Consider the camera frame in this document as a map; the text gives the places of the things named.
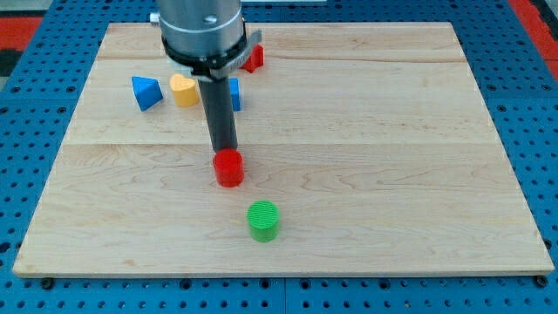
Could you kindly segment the red block behind arm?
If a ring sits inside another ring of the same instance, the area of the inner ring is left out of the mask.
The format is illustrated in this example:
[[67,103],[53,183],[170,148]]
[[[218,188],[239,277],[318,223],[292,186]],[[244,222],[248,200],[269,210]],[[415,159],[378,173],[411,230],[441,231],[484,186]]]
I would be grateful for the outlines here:
[[261,44],[258,44],[251,52],[249,58],[241,66],[241,68],[249,73],[253,73],[258,68],[264,66],[265,63],[265,51]]

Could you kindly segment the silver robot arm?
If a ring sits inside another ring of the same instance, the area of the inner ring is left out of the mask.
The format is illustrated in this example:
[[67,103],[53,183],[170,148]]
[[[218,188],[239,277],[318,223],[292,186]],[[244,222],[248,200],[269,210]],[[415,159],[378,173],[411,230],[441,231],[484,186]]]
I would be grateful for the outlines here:
[[189,77],[217,81],[242,67],[262,41],[247,33],[240,0],[157,0],[167,56]]

